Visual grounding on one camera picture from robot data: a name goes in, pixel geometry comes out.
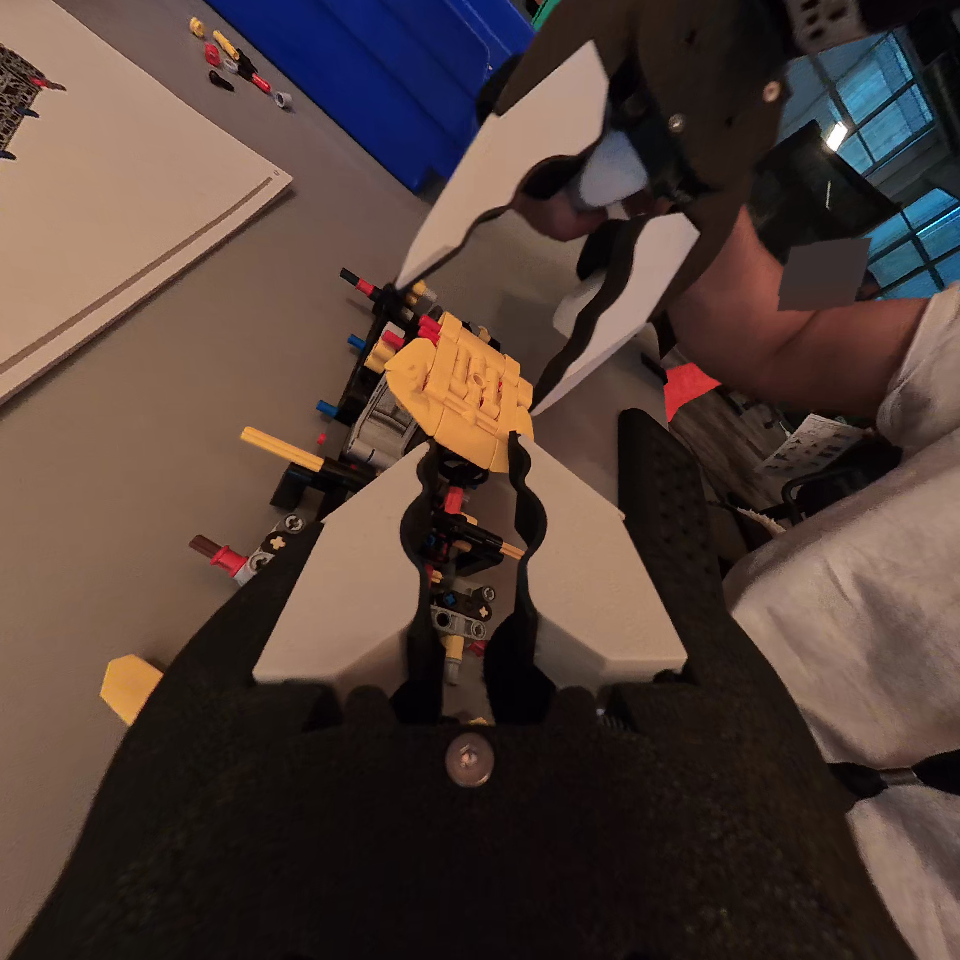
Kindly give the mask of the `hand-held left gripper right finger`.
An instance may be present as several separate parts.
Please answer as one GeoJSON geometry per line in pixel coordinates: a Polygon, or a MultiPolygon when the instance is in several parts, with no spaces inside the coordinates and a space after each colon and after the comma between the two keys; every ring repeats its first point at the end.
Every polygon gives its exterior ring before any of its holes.
{"type": "Polygon", "coordinates": [[[537,725],[561,690],[604,702],[615,688],[680,676],[688,653],[625,515],[533,438],[509,438],[514,526],[525,545],[512,613],[488,642],[496,725],[537,725]]]}

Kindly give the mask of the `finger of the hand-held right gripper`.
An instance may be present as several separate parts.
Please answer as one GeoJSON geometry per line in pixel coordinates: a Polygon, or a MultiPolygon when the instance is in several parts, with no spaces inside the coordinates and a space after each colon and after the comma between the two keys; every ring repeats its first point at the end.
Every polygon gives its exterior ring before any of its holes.
{"type": "Polygon", "coordinates": [[[424,280],[454,256],[479,224],[510,208],[546,162],[593,148],[608,90],[607,70],[588,40],[505,113],[489,115],[415,235],[395,287],[424,280]]]}
{"type": "Polygon", "coordinates": [[[558,305],[553,327],[566,340],[534,387],[540,415],[634,339],[700,237],[683,213],[624,222],[606,270],[597,270],[558,305]]]}

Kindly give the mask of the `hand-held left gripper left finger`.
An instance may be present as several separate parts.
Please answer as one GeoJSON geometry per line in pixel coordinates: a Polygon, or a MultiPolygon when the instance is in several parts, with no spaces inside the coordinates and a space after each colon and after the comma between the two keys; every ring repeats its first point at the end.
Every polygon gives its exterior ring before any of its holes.
{"type": "Polygon", "coordinates": [[[327,516],[253,668],[258,684],[316,683],[341,703],[373,687],[400,721],[439,721],[446,654],[421,555],[438,461],[424,442],[327,516]]]}

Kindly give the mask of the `yellow black toy brick car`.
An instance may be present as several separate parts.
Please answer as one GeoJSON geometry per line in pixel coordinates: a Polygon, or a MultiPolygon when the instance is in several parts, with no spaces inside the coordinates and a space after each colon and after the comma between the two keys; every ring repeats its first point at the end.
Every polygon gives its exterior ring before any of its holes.
{"type": "Polygon", "coordinates": [[[484,655],[496,599],[491,586],[465,577],[506,557],[522,558],[521,550],[478,527],[464,505],[492,474],[508,472],[510,433],[533,434],[533,387],[486,327],[474,330],[456,318],[425,282],[399,294],[349,270],[341,278],[373,307],[366,339],[349,337],[358,357],[339,403],[317,405],[349,427],[341,453],[320,456],[246,428],[245,443],[289,460],[270,499],[284,515],[249,555],[202,535],[190,547],[244,586],[304,532],[306,520],[295,510],[308,490],[322,494],[317,521],[323,521],[420,444],[435,442],[438,491],[417,551],[426,561],[430,613],[445,648],[444,679],[453,685],[465,650],[484,655]]]}

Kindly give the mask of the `person's right forearm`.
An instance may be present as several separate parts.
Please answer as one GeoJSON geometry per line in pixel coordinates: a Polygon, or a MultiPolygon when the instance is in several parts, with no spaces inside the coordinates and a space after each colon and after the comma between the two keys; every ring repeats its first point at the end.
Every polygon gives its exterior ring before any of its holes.
{"type": "Polygon", "coordinates": [[[668,310],[681,353],[755,400],[874,418],[930,301],[780,310],[783,274],[741,206],[710,267],[668,310]]]}

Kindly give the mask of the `grey desk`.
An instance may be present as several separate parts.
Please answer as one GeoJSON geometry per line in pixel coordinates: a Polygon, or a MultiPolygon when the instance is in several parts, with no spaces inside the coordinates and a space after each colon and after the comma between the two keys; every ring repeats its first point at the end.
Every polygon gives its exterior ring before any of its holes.
{"type": "Polygon", "coordinates": [[[2,958],[42,908],[125,727],[108,663],[168,666],[234,584],[189,549],[247,551],[273,526],[282,462],[326,435],[369,306],[343,268],[390,282],[440,185],[391,176],[202,2],[60,2],[188,106],[293,177],[243,231],[2,410],[2,958]],[[191,18],[205,38],[189,30],[191,18]],[[222,32],[275,91],[237,74],[222,32]],[[235,92],[213,86],[215,43],[235,92]]]}

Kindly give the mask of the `person's right hand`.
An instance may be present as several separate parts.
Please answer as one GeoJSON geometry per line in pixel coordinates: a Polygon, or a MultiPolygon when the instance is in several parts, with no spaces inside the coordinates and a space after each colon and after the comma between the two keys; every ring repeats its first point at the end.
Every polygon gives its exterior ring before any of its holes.
{"type": "Polygon", "coordinates": [[[567,188],[558,190],[550,198],[535,198],[520,192],[514,197],[511,209],[537,234],[560,243],[588,237],[608,222],[625,219],[622,216],[612,218],[606,208],[578,208],[567,188]]]}

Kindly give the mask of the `black perforated pad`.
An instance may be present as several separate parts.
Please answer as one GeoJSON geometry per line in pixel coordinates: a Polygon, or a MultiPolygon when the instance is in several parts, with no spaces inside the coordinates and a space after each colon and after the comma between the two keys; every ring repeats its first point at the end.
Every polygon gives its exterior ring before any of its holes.
{"type": "Polygon", "coordinates": [[[728,616],[698,469],[641,409],[619,414],[617,457],[618,507],[687,655],[678,681],[715,688],[728,616]]]}

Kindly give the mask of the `blue plastic bin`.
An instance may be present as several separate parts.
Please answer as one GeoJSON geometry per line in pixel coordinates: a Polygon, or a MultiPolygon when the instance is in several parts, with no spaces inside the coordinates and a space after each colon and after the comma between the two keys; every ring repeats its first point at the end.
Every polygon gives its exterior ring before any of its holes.
{"type": "Polygon", "coordinates": [[[480,91],[535,34],[510,1],[209,6],[415,194],[452,176],[480,91]]]}

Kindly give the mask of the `white printed leaflet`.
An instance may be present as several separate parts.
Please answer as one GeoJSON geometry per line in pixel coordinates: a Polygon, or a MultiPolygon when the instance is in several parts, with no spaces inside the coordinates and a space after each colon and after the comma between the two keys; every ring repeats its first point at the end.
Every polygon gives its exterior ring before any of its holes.
{"type": "Polygon", "coordinates": [[[817,474],[868,436],[846,421],[809,414],[754,472],[781,483],[817,474]]]}

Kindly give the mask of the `person's white clothing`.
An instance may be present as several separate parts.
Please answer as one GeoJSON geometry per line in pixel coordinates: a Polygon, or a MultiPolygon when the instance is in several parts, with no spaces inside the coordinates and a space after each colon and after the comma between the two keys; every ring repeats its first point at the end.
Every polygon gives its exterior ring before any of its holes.
{"type": "Polygon", "coordinates": [[[725,587],[852,800],[861,856],[918,958],[959,956],[958,322],[953,284],[880,406],[899,466],[725,587]]]}

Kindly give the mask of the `open instruction booklet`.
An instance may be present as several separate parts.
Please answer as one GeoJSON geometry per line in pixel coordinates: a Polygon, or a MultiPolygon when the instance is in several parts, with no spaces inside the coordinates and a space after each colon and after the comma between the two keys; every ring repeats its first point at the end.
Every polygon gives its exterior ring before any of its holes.
{"type": "Polygon", "coordinates": [[[1,397],[293,183],[55,2],[2,2],[1,397]]]}

